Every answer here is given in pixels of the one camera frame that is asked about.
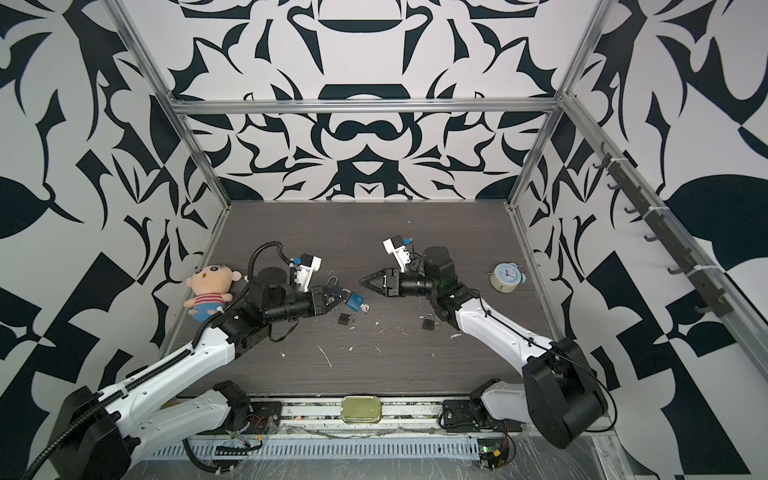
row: plush toy face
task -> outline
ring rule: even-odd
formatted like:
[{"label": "plush toy face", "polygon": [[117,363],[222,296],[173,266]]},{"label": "plush toy face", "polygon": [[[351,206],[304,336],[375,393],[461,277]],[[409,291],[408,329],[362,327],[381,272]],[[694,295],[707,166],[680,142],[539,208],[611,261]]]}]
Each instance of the plush toy face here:
[{"label": "plush toy face", "polygon": [[194,273],[187,279],[187,286],[192,288],[195,295],[204,293],[227,293],[232,282],[237,282],[242,275],[233,272],[224,265],[209,265]]}]

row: patterned wallpaper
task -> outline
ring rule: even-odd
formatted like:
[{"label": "patterned wallpaper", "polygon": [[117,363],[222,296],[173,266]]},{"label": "patterned wallpaper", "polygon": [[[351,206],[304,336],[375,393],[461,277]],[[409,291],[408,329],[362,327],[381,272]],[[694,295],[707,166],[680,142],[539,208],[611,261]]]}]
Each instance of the patterned wallpaper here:
[{"label": "patterned wallpaper", "polygon": [[[763,315],[768,3],[620,0],[576,93]],[[562,329],[591,354],[642,479],[768,476],[768,384],[568,118],[521,201]]]},{"label": "patterned wallpaper", "polygon": [[233,200],[506,198],[541,112],[190,120]]},{"label": "patterned wallpaper", "polygon": [[[552,96],[595,0],[132,0],[178,98]],[[361,86],[377,85],[366,92]]]},{"label": "patterned wallpaper", "polygon": [[157,358],[220,205],[100,2],[0,0],[0,112],[0,477],[17,478],[66,395]]}]

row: striped shirt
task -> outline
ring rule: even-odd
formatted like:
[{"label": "striped shirt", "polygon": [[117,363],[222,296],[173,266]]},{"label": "striped shirt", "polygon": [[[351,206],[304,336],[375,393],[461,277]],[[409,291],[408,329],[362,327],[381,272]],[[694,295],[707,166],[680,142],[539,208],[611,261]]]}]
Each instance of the striped shirt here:
[{"label": "striped shirt", "polygon": [[199,305],[200,303],[221,303],[224,305],[224,298],[221,296],[221,293],[204,293],[202,295],[198,295],[194,299],[194,304]]}]

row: alarm clock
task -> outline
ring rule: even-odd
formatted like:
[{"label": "alarm clock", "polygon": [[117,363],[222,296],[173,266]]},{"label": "alarm clock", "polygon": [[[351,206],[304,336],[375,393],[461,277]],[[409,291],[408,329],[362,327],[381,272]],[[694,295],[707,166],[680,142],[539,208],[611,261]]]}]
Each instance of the alarm clock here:
[{"label": "alarm clock", "polygon": [[500,263],[489,277],[493,288],[501,293],[510,293],[527,280],[516,263]]}]

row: clock face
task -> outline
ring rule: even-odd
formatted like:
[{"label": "clock face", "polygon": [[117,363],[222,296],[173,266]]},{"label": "clock face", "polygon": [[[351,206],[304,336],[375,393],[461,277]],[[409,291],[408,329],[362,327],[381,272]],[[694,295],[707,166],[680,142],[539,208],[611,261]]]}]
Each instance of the clock face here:
[{"label": "clock face", "polygon": [[497,266],[496,275],[505,283],[517,283],[520,280],[518,269],[509,263],[502,263]]}]

